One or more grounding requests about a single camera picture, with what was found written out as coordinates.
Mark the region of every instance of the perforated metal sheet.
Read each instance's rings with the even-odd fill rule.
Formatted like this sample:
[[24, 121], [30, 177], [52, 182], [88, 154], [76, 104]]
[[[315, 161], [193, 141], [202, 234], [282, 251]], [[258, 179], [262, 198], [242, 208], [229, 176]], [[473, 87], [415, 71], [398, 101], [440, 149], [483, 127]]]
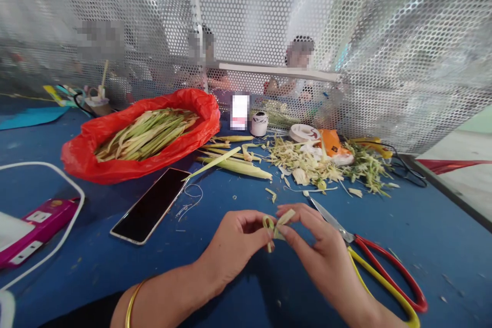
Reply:
[[[118, 108], [183, 87], [221, 103], [224, 89], [247, 91], [273, 127], [302, 121], [421, 153], [492, 103], [491, 10], [492, 0], [0, 0], [0, 89], [97, 86], [107, 58]], [[110, 55], [83, 57], [81, 37], [98, 46], [103, 34], [80, 33], [84, 22], [122, 24], [124, 50], [116, 40]], [[339, 72], [336, 83], [206, 68], [214, 57], [302, 66], [311, 41], [298, 36], [313, 42], [308, 68]]]

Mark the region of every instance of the scissors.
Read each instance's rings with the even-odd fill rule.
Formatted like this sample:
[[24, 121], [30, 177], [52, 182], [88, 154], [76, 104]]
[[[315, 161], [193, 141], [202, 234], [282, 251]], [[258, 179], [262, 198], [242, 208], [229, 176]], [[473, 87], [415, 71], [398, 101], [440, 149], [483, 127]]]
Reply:
[[[420, 321], [415, 311], [419, 313], [425, 313], [428, 308], [427, 300], [425, 299], [425, 296], [422, 290], [420, 289], [419, 285], [417, 284], [417, 282], [415, 282], [413, 277], [402, 265], [402, 263], [400, 263], [400, 261], [397, 258], [395, 258], [393, 255], [391, 255], [388, 251], [386, 251], [382, 247], [379, 247], [377, 244], [359, 235], [347, 232], [345, 228], [342, 227], [342, 225], [333, 217], [333, 215], [331, 215], [328, 212], [328, 210], [326, 210], [319, 202], [317, 202], [311, 197], [308, 197], [308, 199], [310, 200], [311, 204], [320, 212], [324, 220], [326, 220], [333, 227], [335, 227], [335, 229], [338, 229], [338, 231], [342, 235], [343, 239], [345, 240], [345, 243], [347, 244], [348, 253], [350, 254], [352, 264], [354, 265], [354, 269], [360, 281], [362, 282], [362, 285], [364, 286], [365, 290], [372, 296], [369, 289], [367, 288], [364, 281], [362, 280], [359, 271], [357, 270], [357, 267], [354, 263], [354, 259], [359, 264], [361, 264], [369, 273], [371, 273], [398, 300], [400, 305], [408, 314], [409, 321], [406, 322], [407, 325], [410, 326], [411, 328], [420, 327]], [[369, 260], [372, 261], [372, 263], [376, 266], [377, 271], [371, 265], [369, 265], [369, 263], [367, 263], [364, 259], [362, 259], [359, 256], [359, 254], [357, 254], [354, 251], [354, 249], [352, 249], [352, 247], [350, 246], [352, 242], [355, 242], [357, 245], [359, 245], [362, 248], [362, 250], [367, 255]], [[400, 271], [400, 273], [405, 277], [406, 281], [409, 283], [410, 287], [414, 291], [415, 296], [417, 297], [416, 303], [413, 302], [405, 294], [405, 292], [403, 292], [403, 290], [400, 287], [398, 287], [396, 282], [393, 281], [393, 279], [386, 272], [386, 270], [384, 270], [383, 266], [374, 257], [372, 252], [369, 250], [369, 247], [384, 255]]]

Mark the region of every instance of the blue paper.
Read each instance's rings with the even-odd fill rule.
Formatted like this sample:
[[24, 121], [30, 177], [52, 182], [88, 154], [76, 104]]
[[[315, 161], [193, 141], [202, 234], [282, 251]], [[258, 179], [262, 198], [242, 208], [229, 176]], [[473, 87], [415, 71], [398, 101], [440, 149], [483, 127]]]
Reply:
[[0, 130], [37, 126], [57, 120], [64, 115], [70, 107], [30, 108], [17, 114], [12, 119], [0, 123]]

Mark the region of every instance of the gold bangle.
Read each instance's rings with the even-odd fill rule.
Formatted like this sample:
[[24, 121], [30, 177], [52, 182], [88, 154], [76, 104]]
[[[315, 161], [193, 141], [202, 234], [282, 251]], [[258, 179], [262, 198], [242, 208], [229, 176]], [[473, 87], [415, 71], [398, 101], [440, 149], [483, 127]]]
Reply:
[[135, 291], [133, 291], [132, 298], [130, 299], [130, 303], [128, 304], [128, 308], [127, 308], [127, 316], [125, 318], [125, 328], [131, 328], [133, 303], [135, 302], [135, 298], [137, 297], [138, 291], [144, 285], [144, 283], [147, 282], [149, 279], [150, 278], [144, 279], [142, 282], [140, 282], [140, 284], [137, 286]]

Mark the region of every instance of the scissor blade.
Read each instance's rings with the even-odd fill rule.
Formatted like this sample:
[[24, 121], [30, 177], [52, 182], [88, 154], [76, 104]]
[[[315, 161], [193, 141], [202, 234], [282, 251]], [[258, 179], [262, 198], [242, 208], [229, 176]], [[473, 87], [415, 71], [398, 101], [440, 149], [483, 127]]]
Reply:
[[328, 210], [326, 210], [319, 202], [317, 202], [312, 197], [308, 197], [308, 199], [311, 201], [314, 207], [318, 209], [319, 213], [324, 218], [324, 220], [326, 220], [333, 227], [335, 227], [335, 229], [338, 229], [345, 242], [351, 243], [354, 240], [354, 235], [352, 233], [347, 232], [345, 228], [342, 227], [342, 225], [337, 221], [337, 219], [335, 219], [335, 217], [328, 212]]

